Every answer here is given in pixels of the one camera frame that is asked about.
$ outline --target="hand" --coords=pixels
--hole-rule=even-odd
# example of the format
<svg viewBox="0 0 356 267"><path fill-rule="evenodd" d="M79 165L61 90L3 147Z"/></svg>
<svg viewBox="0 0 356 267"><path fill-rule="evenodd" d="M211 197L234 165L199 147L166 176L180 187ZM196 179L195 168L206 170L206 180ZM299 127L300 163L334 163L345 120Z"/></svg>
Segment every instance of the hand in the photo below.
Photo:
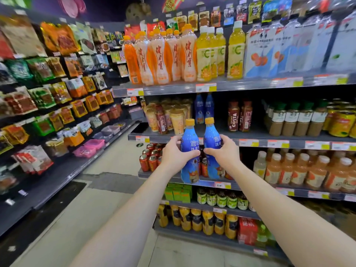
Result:
<svg viewBox="0 0 356 267"><path fill-rule="evenodd" d="M215 157L216 161L219 163L223 169L227 170L231 168L232 165L240 163L240 152L238 146L234 143L232 139L228 136L220 135L224 144L220 149L205 148L204 152Z"/></svg>
<svg viewBox="0 0 356 267"><path fill-rule="evenodd" d="M199 150L193 150L190 152L181 152L177 147L177 142L182 137L174 136L166 147L163 148L162 161L159 165L164 167L172 173L172 176L178 173L188 162L188 160L200 155Z"/></svg>

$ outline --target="orange drink bottle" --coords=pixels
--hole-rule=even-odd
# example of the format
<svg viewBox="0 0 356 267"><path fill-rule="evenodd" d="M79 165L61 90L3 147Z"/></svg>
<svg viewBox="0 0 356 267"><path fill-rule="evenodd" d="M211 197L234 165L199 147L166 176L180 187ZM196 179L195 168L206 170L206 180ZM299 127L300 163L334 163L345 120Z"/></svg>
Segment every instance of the orange drink bottle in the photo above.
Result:
<svg viewBox="0 0 356 267"><path fill-rule="evenodd" d="M274 153L271 161L267 163L265 181L269 184L277 184L279 180L282 171L281 158L280 154Z"/></svg>
<svg viewBox="0 0 356 267"><path fill-rule="evenodd" d="M193 82L197 80L197 36L192 31L192 25L186 24L183 36L180 38L182 45L182 75L184 81Z"/></svg>
<svg viewBox="0 0 356 267"><path fill-rule="evenodd" d="M342 184L349 176L350 165L352 160L347 157L342 157L335 166L330 168L330 173L327 176L324 187L331 192L339 191Z"/></svg>
<svg viewBox="0 0 356 267"><path fill-rule="evenodd" d="M146 37L144 31L139 32L139 39L136 40L136 53L139 60L139 67L141 73L142 82L145 85L153 85L155 83L154 78L154 53L152 48L149 47L149 40Z"/></svg>
<svg viewBox="0 0 356 267"><path fill-rule="evenodd" d="M149 44L154 52L157 83L167 84L169 83L167 43L161 36L159 29L154 29L154 36Z"/></svg>
<svg viewBox="0 0 356 267"><path fill-rule="evenodd" d="M278 179L278 184L286 185L291 181L291 175L293 173L293 161L294 154L286 153L282 163L282 172Z"/></svg>
<svg viewBox="0 0 356 267"><path fill-rule="evenodd" d="M346 180L342 183L340 190L345 193L354 193L356 190L356 163L349 167Z"/></svg>
<svg viewBox="0 0 356 267"><path fill-rule="evenodd" d="M309 173L305 180L307 186L314 190L318 190L321 187L327 175L327 164L329 162L330 158L327 156L318 157L316 163L309 168Z"/></svg>
<svg viewBox="0 0 356 267"><path fill-rule="evenodd" d="M127 63L128 76L133 84L140 84L142 81L139 64L137 62L136 49L133 43L131 42L131 38L129 35L124 35L123 39L124 43L122 45L122 50Z"/></svg>
<svg viewBox="0 0 356 267"><path fill-rule="evenodd" d="M308 172L308 161L308 154L301 153L299 155L296 164L294 164L293 173L291 175L291 185L301 186L304 183L306 173Z"/></svg>
<svg viewBox="0 0 356 267"><path fill-rule="evenodd" d="M172 60L170 62L170 65L172 71L172 81L180 80L180 69L181 69L179 63L180 43L179 40L173 35L172 29L167 29L166 41L169 44L169 48L171 50L170 57L172 57Z"/></svg>

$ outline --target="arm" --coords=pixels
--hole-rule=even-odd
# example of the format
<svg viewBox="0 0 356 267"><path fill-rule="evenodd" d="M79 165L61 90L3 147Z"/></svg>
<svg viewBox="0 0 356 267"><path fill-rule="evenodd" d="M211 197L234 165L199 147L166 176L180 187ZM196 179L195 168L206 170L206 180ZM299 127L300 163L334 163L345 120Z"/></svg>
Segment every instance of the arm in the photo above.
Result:
<svg viewBox="0 0 356 267"><path fill-rule="evenodd" d="M240 161L236 144L221 135L221 149L204 149L231 175L296 267L346 267L356 262L356 242L293 199L282 195Z"/></svg>
<svg viewBox="0 0 356 267"><path fill-rule="evenodd" d="M137 266L167 183L189 159L200 155L199 150L180 152L178 139L174 136L163 148L161 164L87 242L70 267Z"/></svg>

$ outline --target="pink basket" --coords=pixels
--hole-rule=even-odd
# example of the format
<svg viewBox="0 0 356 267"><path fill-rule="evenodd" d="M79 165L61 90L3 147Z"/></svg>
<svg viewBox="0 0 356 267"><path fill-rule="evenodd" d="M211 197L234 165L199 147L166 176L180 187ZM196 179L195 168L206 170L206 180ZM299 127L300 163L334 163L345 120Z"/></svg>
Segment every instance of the pink basket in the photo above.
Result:
<svg viewBox="0 0 356 267"><path fill-rule="evenodd" d="M83 146L79 147L77 150L75 150L73 153L77 157L90 158L96 154L96 148L92 147L92 146L84 146L83 145Z"/></svg>
<svg viewBox="0 0 356 267"><path fill-rule="evenodd" d="M105 145L105 140L103 139L90 139L84 146L94 147L96 150L100 150Z"/></svg>

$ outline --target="yellow juice bottle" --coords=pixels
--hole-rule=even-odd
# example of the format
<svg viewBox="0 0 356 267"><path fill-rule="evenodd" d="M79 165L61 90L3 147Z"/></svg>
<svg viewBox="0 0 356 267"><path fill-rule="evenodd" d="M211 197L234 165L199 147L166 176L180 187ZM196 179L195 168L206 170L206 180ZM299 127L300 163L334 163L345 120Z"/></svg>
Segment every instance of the yellow juice bottle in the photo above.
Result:
<svg viewBox="0 0 356 267"><path fill-rule="evenodd" d="M233 33L229 38L228 79L241 79L243 77L246 35L242 26L243 21L235 21Z"/></svg>
<svg viewBox="0 0 356 267"><path fill-rule="evenodd" d="M210 38L210 56L211 56L211 78L217 77L217 39L215 36L215 27L208 27L208 36Z"/></svg>
<svg viewBox="0 0 356 267"><path fill-rule="evenodd" d="M216 39L217 39L217 75L221 76L225 74L226 39L224 37L223 28L216 29Z"/></svg>
<svg viewBox="0 0 356 267"><path fill-rule="evenodd" d="M207 35L208 26L200 27L200 36L197 39L197 66L198 81L211 80L211 63L210 63L210 38Z"/></svg>

